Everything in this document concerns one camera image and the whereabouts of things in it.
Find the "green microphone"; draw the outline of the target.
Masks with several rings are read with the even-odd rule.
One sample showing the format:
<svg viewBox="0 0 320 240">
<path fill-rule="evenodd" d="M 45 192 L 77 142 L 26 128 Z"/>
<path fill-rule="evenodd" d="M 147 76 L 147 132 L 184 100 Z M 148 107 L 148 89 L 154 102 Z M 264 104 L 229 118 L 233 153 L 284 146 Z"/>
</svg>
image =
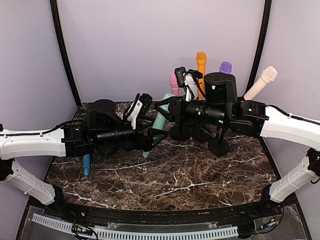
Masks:
<svg viewBox="0 0 320 240">
<path fill-rule="evenodd" d="M 172 93 L 166 93 L 164 95 L 164 97 L 162 98 L 162 101 L 165 99 L 168 99 L 170 97 L 173 97 L 173 96 L 174 95 Z M 162 108 L 166 109 L 166 111 L 168 111 L 168 106 L 162 106 Z M 157 110 L 157 115 L 156 115 L 156 118 L 153 122 L 152 129 L 164 130 L 166 123 L 167 123 L 167 119 L 161 113 L 159 113 L 159 111 Z M 160 138 L 161 138 L 161 136 L 156 136 L 155 140 L 157 141 Z M 153 149 L 151 151 L 144 151 L 143 157 L 147 158 L 152 151 L 153 151 Z"/>
</svg>

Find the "black stand of beige microphone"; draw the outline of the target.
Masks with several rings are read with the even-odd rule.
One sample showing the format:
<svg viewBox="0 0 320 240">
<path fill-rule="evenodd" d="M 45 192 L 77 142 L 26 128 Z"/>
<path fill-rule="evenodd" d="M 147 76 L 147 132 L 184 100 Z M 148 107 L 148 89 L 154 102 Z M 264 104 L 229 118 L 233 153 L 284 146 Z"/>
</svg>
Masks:
<svg viewBox="0 0 320 240">
<path fill-rule="evenodd" d="M 228 127 L 221 125 L 216 130 L 216 136 L 208 142 L 208 149 L 215 155 L 225 155 L 230 149 L 228 141 L 224 138 Z"/>
</svg>

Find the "blue microphone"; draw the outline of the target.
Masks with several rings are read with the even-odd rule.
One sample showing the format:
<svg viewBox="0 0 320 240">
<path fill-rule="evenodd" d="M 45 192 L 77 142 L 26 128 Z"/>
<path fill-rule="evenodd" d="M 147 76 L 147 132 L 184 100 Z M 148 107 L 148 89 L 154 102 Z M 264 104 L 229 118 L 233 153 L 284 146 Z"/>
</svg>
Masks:
<svg viewBox="0 0 320 240">
<path fill-rule="evenodd" d="M 83 172 L 86 177 L 90 175 L 90 170 L 91 170 L 91 155 L 86 154 L 83 157 Z"/>
</svg>

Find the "beige microphone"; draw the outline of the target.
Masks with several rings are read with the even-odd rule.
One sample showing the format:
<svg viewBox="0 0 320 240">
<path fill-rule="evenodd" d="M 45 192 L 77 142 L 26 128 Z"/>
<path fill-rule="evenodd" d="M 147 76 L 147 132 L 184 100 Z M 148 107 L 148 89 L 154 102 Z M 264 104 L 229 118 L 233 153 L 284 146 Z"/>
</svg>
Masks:
<svg viewBox="0 0 320 240">
<path fill-rule="evenodd" d="M 278 75 L 278 71 L 273 66 L 268 66 L 253 86 L 244 94 L 245 101 L 253 100 L 268 84 L 272 83 Z"/>
</svg>

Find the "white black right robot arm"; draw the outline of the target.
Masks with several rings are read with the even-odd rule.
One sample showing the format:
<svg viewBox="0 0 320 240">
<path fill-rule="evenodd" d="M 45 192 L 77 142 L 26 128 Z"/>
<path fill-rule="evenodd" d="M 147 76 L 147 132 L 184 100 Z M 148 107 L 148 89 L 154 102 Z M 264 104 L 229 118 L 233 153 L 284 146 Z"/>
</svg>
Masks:
<svg viewBox="0 0 320 240">
<path fill-rule="evenodd" d="M 320 122 L 287 113 L 274 105 L 253 100 L 239 100 L 236 78 L 220 72 L 204 76 L 205 100 L 186 101 L 183 97 L 169 97 L 155 104 L 155 108 L 169 122 L 177 124 L 195 120 L 200 124 L 222 129 L 220 137 L 209 141 L 209 149 L 216 155 L 229 150 L 224 138 L 227 130 L 253 138 L 274 138 L 309 147 L 302 161 L 280 180 L 263 190 L 263 197 L 255 205 L 255 213 L 266 217 L 289 195 L 320 176 Z"/>
</svg>

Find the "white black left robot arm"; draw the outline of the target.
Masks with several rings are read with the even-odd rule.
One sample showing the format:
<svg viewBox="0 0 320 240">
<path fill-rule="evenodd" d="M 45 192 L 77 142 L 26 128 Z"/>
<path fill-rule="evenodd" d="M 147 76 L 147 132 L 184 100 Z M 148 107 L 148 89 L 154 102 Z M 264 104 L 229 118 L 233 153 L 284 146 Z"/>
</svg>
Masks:
<svg viewBox="0 0 320 240">
<path fill-rule="evenodd" d="M 116 113 L 116 104 L 100 99 L 86 106 L 86 117 L 69 120 L 47 130 L 13 131 L 0 129 L 0 179 L 37 199 L 60 218 L 67 218 L 70 206 L 63 191 L 45 183 L 24 169 L 19 157 L 82 157 L 94 152 L 117 151 L 123 145 L 135 150 L 153 150 L 169 133 L 144 126 L 142 119 L 150 100 L 136 99 L 123 116 Z"/>
</svg>

